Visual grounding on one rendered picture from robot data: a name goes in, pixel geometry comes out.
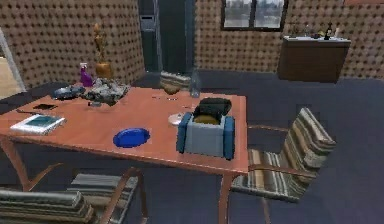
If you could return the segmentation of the white round lid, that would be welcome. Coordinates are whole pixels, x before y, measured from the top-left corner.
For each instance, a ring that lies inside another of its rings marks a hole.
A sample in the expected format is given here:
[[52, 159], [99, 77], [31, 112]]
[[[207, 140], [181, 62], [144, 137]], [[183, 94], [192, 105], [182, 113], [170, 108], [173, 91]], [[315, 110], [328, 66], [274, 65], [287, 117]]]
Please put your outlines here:
[[178, 126], [183, 119], [183, 113], [172, 114], [168, 117], [168, 122], [173, 126]]

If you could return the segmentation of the clear glass bottle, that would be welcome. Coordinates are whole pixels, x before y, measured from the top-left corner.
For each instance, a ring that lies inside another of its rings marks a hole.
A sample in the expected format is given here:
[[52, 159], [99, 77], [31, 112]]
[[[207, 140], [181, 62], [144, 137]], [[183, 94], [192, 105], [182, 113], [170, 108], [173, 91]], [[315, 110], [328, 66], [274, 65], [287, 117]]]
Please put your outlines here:
[[199, 98], [201, 91], [201, 83], [199, 73], [196, 68], [192, 70], [191, 80], [190, 80], [190, 96], [192, 98]]

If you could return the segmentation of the blue and grey toaster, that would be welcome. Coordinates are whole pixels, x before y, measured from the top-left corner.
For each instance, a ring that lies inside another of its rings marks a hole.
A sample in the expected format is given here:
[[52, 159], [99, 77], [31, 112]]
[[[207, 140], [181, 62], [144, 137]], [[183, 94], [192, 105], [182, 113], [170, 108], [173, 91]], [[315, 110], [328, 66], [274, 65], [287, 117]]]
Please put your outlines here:
[[235, 157], [235, 119], [222, 116], [218, 125], [196, 123], [187, 112], [177, 127], [176, 150], [232, 160]]

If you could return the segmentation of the brown bread loaf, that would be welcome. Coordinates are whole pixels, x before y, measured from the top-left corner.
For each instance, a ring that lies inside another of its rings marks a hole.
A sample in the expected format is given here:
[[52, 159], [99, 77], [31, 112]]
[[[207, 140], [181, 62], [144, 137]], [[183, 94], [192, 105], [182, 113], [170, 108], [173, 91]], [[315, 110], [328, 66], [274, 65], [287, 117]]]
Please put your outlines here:
[[174, 86], [174, 85], [164, 85], [163, 86], [163, 89], [164, 91], [168, 94], [168, 95], [174, 95], [176, 94], [177, 92], [180, 91], [180, 87], [179, 86]]

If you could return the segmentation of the blue plate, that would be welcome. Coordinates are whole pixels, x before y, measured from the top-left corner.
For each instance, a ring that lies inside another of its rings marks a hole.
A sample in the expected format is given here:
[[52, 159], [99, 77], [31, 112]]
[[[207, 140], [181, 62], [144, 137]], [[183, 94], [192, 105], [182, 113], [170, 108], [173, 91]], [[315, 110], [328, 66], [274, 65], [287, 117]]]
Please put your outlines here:
[[113, 143], [120, 148], [133, 148], [146, 143], [150, 133], [144, 128], [128, 128], [118, 132], [113, 137]]

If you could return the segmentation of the dark grey fridge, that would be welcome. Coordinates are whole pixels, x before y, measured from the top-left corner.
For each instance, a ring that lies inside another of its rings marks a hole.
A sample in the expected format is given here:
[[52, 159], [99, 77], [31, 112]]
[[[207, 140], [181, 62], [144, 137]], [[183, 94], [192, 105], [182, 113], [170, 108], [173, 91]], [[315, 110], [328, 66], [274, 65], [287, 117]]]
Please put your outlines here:
[[188, 76], [194, 66], [195, 0], [138, 0], [145, 71]]

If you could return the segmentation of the grey crumpled heap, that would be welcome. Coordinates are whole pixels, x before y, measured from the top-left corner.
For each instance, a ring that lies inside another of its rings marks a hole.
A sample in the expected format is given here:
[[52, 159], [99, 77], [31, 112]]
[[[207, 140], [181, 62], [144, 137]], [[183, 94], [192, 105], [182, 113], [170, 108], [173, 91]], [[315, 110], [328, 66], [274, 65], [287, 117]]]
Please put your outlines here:
[[109, 106], [115, 105], [131, 89], [129, 84], [123, 84], [114, 79], [97, 78], [93, 87], [80, 95], [82, 99], [98, 103], [105, 103]]

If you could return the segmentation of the orange wooden dining table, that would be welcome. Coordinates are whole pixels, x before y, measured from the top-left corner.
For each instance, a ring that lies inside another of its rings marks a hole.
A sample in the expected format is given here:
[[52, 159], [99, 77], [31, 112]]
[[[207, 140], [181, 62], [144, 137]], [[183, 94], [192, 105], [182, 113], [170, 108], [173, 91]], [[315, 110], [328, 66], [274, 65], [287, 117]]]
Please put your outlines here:
[[[168, 123], [168, 117], [185, 112], [199, 103], [185, 91], [168, 96], [160, 89], [133, 87], [114, 106], [90, 107], [82, 99], [57, 101], [51, 115], [66, 119], [63, 126], [48, 135], [17, 133], [11, 126], [26, 119], [27, 113], [40, 103], [50, 103], [48, 96], [0, 115], [0, 148], [6, 153], [25, 191], [31, 190], [39, 179], [29, 179], [24, 163], [15, 149], [15, 142], [107, 155], [171, 167], [197, 170], [222, 177], [218, 202], [218, 224], [228, 223], [228, 201], [232, 180], [248, 172], [246, 98], [229, 95], [230, 114], [236, 120], [235, 156], [227, 161], [219, 157], [199, 154], [181, 154], [176, 151], [177, 129]], [[130, 127], [146, 128], [150, 132], [147, 143], [133, 149], [119, 149], [113, 136]]]

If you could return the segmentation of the golden statue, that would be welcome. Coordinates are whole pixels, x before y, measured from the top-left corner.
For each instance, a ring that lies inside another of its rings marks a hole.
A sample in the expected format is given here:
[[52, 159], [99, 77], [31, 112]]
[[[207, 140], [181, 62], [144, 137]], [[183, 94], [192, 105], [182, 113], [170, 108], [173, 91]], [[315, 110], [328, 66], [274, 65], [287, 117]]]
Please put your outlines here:
[[101, 31], [101, 26], [98, 23], [94, 24], [94, 42], [96, 46], [96, 64], [95, 70], [99, 78], [112, 79], [113, 72], [111, 64], [105, 58], [105, 34]]

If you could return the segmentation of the purple spray bottle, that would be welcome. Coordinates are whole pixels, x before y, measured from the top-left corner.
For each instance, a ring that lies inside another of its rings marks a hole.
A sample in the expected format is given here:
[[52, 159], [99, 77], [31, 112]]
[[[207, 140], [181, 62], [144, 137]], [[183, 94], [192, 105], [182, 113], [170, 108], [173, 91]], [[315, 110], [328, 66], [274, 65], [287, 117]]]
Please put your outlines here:
[[92, 77], [87, 73], [87, 63], [82, 62], [80, 64], [81, 83], [84, 87], [91, 87], [93, 85]]

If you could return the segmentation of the dark framed window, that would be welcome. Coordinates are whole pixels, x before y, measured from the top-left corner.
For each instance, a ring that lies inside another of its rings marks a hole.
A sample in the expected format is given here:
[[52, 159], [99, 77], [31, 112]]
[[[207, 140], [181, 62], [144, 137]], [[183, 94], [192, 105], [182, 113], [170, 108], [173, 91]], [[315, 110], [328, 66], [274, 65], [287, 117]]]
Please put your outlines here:
[[289, 0], [221, 0], [221, 29], [281, 32]]

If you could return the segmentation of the dark blue bowl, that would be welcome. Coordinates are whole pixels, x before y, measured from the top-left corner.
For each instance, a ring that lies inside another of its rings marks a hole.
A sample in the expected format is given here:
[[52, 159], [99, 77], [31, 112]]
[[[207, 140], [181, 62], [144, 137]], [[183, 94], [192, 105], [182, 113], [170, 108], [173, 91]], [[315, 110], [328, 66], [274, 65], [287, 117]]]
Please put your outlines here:
[[85, 92], [85, 88], [82, 86], [68, 86], [55, 90], [52, 94], [52, 98], [56, 100], [73, 99]]

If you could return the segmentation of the brown cabinet with white top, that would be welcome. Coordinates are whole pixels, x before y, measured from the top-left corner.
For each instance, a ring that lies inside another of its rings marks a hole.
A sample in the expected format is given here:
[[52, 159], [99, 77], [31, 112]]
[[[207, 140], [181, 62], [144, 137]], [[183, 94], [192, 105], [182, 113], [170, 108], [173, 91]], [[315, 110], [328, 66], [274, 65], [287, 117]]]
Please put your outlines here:
[[337, 83], [351, 41], [284, 36], [277, 75], [281, 80]]

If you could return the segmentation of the white and teal book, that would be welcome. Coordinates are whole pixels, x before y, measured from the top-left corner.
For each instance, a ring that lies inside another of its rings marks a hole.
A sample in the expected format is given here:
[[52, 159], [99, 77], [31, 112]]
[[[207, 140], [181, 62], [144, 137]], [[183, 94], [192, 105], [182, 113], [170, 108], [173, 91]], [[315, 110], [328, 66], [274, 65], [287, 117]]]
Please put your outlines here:
[[21, 133], [46, 135], [65, 121], [64, 117], [37, 114], [12, 125], [10, 129]]

